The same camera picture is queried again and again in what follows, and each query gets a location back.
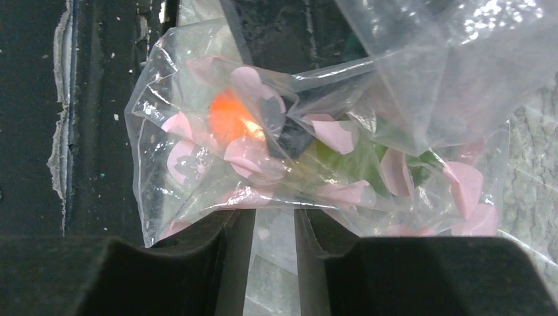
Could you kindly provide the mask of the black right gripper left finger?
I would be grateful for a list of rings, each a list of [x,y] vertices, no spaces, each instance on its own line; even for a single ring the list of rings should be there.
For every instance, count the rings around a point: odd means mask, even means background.
[[[241,315],[255,211],[215,211],[151,248],[1,238],[2,315]]]

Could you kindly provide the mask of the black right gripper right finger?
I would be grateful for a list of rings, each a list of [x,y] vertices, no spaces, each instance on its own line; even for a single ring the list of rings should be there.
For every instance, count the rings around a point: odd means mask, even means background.
[[[294,215],[302,315],[556,315],[504,238],[361,238],[324,211]]]

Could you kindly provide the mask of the fake orange green mango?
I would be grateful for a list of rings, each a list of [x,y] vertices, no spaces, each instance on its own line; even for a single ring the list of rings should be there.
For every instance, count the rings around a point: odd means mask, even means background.
[[[378,194],[389,194],[378,167],[372,163],[373,157],[381,160],[386,147],[360,136],[354,150],[343,155],[316,139],[291,118],[286,118],[282,126],[272,123],[269,120],[274,118],[272,112],[278,109],[278,102],[270,98],[263,99],[263,103],[260,115],[272,135],[277,137],[275,142],[265,135],[264,129],[233,90],[220,92],[209,107],[209,125],[219,145],[229,147],[233,141],[246,138],[255,140],[276,159],[302,163],[304,159],[314,157],[323,169],[336,171],[350,180],[366,180]]]

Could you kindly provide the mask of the clear zip top bag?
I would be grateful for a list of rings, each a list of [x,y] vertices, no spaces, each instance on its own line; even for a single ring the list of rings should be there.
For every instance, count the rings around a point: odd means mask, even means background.
[[[374,236],[489,236],[499,211],[497,136],[514,99],[557,62],[556,1],[342,1],[348,60],[299,74],[240,61],[223,18],[160,38],[126,108],[146,246],[220,209],[322,207]],[[271,157],[255,140],[221,146],[209,107],[233,90],[276,141],[269,121],[291,118],[345,155],[363,136],[387,148],[372,163],[389,194],[318,159]]]

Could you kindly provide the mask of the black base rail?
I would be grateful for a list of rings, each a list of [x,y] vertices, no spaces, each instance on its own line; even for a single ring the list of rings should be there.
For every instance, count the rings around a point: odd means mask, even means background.
[[[1,233],[143,242],[124,109],[171,27],[234,1],[2,1]]]

